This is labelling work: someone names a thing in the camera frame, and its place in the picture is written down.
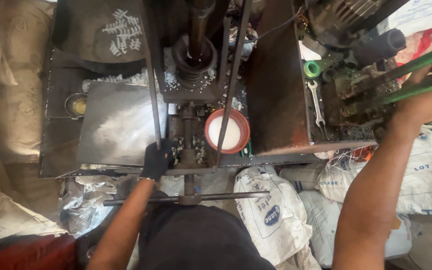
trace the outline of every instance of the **human arm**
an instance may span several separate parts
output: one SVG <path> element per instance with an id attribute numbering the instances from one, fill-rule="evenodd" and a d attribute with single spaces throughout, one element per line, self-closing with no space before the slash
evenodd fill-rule
<path id="1" fill-rule="evenodd" d="M 432 70 L 414 72 L 418 84 Z M 339 216 L 333 270 L 384 269 L 385 243 L 396 214 L 401 182 L 414 139 L 432 121 L 432 92 L 400 101 L 386 136 L 351 183 Z"/>
<path id="2" fill-rule="evenodd" d="M 146 148 L 144 168 L 140 180 L 113 218 L 89 261 L 89 270 L 124 270 L 135 248 L 147 201 L 155 182 L 168 170 L 174 142 L 162 140 L 161 150 L 156 144 Z"/>

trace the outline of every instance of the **human hand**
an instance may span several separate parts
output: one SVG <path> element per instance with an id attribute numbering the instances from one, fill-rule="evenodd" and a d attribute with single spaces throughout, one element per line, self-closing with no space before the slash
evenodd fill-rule
<path id="1" fill-rule="evenodd" d="M 146 147 L 144 154 L 144 166 L 140 177 L 145 177 L 159 182 L 161 176 L 168 171 L 169 162 L 173 159 L 171 148 L 176 142 L 170 139 L 161 139 L 161 150 L 158 150 L 156 142 Z"/>
<path id="2" fill-rule="evenodd" d="M 413 72 L 404 85 L 421 83 L 429 71 L 432 71 L 432 65 Z M 398 122 L 397 125 L 404 123 L 404 128 L 409 128 L 417 135 L 421 125 L 430 121 L 432 121 L 432 91 L 405 98 L 397 103 L 393 116 L 393 122 Z"/>

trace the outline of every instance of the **white plastic granule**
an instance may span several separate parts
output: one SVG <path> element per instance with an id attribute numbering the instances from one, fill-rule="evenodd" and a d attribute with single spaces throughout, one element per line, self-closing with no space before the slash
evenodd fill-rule
<path id="1" fill-rule="evenodd" d="M 219 132 L 221 130 L 221 124 L 223 123 L 223 117 L 218 116 L 214 118 L 209 124 L 208 135 L 211 142 L 218 146 Z M 226 134 L 223 141 L 223 150 L 230 150 L 238 145 L 241 137 L 241 130 L 235 120 L 229 118 L 227 122 Z"/>

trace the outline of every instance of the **black gloved hand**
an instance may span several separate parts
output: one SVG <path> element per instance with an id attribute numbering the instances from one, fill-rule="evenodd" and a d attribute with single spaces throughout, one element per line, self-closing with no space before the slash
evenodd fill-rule
<path id="1" fill-rule="evenodd" d="M 177 142 L 170 139 L 161 139 L 161 150 L 159 151 L 156 143 L 148 145 L 144 154 L 144 166 L 139 177 L 159 182 L 159 178 L 168 171 L 169 163 L 173 160 L 171 148 L 176 145 Z"/>

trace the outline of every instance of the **wrench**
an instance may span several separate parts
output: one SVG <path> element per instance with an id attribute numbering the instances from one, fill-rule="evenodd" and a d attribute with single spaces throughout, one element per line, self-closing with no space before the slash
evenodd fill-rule
<path id="1" fill-rule="evenodd" d="M 315 80 L 308 81 L 309 89 L 311 89 L 312 93 L 312 100 L 314 101 L 314 107 L 316 109 L 316 125 L 321 129 L 321 134 L 323 134 L 323 127 L 324 131 L 326 132 L 326 122 L 324 118 L 321 116 L 321 110 L 319 108 L 319 101 L 318 101 L 318 95 L 316 94 L 316 89 L 318 89 L 318 83 Z"/>

